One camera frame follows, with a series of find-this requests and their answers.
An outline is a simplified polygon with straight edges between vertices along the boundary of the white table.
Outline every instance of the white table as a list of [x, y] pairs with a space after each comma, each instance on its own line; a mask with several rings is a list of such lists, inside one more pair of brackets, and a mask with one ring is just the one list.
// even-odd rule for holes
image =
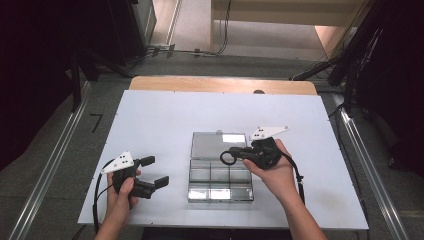
[[[94, 173], [78, 223], [92, 219], [94, 186], [101, 167], [129, 150], [156, 156], [143, 178], [168, 175], [167, 187], [141, 199], [129, 224], [165, 227], [287, 228], [283, 208], [253, 176], [251, 204], [189, 203], [193, 132], [252, 133], [257, 126], [289, 126], [279, 134], [305, 176], [306, 206], [324, 229], [368, 229], [358, 197], [319, 96], [125, 91]], [[100, 189], [106, 187], [103, 177]], [[106, 198], [98, 202], [103, 219]]]

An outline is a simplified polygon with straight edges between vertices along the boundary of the person's right hand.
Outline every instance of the person's right hand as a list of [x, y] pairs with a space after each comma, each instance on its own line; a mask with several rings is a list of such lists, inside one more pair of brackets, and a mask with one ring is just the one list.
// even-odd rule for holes
[[[291, 157], [280, 139], [276, 139], [275, 143], [282, 152]], [[292, 196], [292, 194], [298, 194], [294, 183], [293, 167], [284, 156], [281, 156], [276, 166], [268, 170], [260, 169], [248, 159], [243, 159], [243, 164], [253, 174], [260, 177], [280, 201]]]

